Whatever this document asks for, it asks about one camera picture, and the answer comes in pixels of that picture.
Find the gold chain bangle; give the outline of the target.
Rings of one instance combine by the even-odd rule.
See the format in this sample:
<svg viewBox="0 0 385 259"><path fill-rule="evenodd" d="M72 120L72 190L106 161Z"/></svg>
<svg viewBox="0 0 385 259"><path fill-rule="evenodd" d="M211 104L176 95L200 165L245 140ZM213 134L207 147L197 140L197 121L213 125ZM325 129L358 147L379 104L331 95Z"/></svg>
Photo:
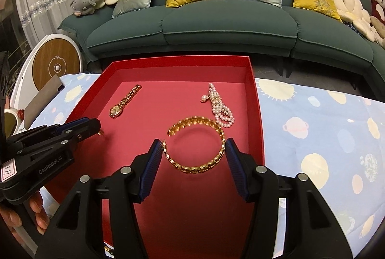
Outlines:
<svg viewBox="0 0 385 259"><path fill-rule="evenodd" d="M214 168L225 154L225 132L216 121L204 116L191 116L173 124L168 137L181 135L172 146L176 150L174 159L168 151L167 142L162 141L164 157L184 174L202 174Z"/></svg>

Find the red jewelry tray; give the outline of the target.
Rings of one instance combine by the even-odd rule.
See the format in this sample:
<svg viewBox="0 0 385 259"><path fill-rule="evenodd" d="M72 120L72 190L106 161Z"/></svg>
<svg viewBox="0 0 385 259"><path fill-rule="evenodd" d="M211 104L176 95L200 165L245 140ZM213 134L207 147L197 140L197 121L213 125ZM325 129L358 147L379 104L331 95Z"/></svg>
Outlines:
<svg viewBox="0 0 385 259"><path fill-rule="evenodd" d="M223 138L264 162L262 122L250 60L184 56L112 63L77 100L69 120L97 118L102 133L80 143L74 162L47 186L62 201L79 178L111 175L167 145L149 196L135 205L150 258L239 258L253 205L237 193Z"/></svg>

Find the white mouse-ear mirror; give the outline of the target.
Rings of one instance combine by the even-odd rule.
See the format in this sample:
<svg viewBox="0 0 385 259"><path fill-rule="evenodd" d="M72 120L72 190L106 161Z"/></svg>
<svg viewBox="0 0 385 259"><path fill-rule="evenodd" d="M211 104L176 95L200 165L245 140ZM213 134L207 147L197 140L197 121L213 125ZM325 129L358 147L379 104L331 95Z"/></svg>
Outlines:
<svg viewBox="0 0 385 259"><path fill-rule="evenodd" d="M6 138L15 134L21 123L24 120L24 110L17 110L15 108L6 108L5 109L5 136Z"/></svg>

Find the gold wrist watch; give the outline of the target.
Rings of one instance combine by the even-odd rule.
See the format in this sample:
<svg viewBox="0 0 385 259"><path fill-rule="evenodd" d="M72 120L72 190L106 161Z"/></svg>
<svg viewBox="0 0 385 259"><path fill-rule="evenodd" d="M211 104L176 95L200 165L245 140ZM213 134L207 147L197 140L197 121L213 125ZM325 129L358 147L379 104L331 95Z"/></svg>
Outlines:
<svg viewBox="0 0 385 259"><path fill-rule="evenodd" d="M130 101L141 90L141 88L142 86L140 84L136 84L118 104L110 109L109 116L113 119L120 116L124 108L130 103Z"/></svg>

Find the blue planet-print tablecloth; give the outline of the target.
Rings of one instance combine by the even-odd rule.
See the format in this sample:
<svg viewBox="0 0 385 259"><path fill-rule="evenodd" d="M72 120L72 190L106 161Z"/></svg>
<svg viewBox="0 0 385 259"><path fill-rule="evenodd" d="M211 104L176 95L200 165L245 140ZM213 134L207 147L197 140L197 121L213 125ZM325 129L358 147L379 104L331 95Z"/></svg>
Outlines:
<svg viewBox="0 0 385 259"><path fill-rule="evenodd" d="M278 174L309 175L359 254L384 218L384 104L269 79L255 83L267 165Z"/></svg>

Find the dark green sofa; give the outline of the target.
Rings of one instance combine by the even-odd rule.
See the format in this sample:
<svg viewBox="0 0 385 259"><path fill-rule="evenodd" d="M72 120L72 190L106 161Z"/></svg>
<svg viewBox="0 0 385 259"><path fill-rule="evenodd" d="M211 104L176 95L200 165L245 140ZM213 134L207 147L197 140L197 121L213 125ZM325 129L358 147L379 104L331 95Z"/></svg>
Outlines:
<svg viewBox="0 0 385 259"><path fill-rule="evenodd" d="M361 0L366 10L370 0ZM295 58L364 76L384 99L384 49L347 25L282 0L201 0L178 8L152 0L149 8L114 17L105 6L69 16L60 29L74 36L87 61L169 51L231 51Z"/></svg>

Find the white flower cushion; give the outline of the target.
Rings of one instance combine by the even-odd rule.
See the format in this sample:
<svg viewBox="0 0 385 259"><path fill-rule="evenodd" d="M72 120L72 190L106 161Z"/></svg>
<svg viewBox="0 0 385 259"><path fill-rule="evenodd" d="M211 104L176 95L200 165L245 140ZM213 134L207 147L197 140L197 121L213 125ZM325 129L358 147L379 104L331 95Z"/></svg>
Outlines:
<svg viewBox="0 0 385 259"><path fill-rule="evenodd" d="M384 24L369 14L360 0L334 0L343 22L351 24L363 37L384 48Z"/></svg>

